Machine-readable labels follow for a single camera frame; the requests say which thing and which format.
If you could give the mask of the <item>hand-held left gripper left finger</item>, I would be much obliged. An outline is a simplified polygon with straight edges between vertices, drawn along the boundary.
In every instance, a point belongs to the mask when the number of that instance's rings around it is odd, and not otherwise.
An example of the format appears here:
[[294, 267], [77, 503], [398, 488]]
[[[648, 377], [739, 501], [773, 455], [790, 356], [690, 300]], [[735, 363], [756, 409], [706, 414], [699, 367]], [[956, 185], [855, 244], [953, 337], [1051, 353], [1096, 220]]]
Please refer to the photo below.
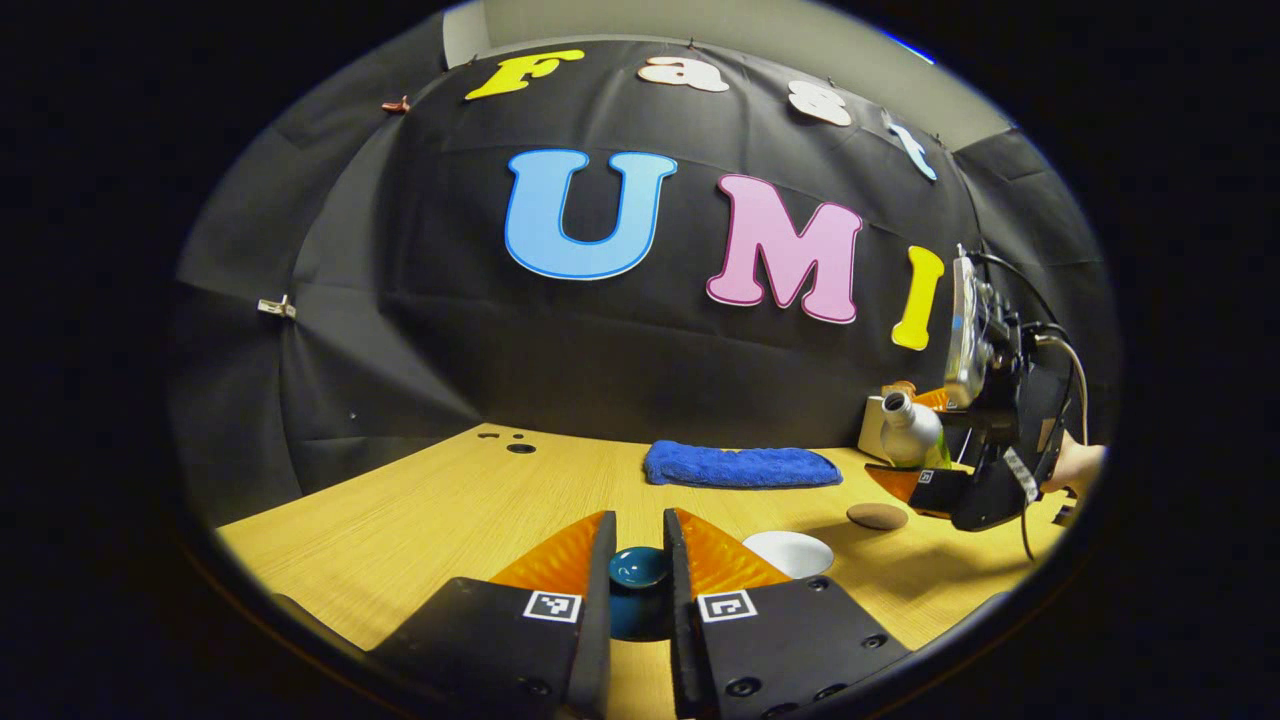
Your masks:
[[611, 684], [608, 561], [616, 515], [588, 520], [582, 591], [456, 577], [369, 651], [448, 719], [603, 719]]

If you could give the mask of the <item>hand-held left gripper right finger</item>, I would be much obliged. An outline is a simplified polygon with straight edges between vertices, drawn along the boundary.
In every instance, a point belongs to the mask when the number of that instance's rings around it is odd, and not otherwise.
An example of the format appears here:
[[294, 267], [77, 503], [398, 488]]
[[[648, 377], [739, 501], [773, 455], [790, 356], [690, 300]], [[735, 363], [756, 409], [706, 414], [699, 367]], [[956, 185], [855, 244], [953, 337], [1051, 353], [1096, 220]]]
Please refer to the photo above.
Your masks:
[[859, 703], [910, 650], [835, 579], [791, 578], [682, 509], [664, 512], [681, 719], [803, 719]]

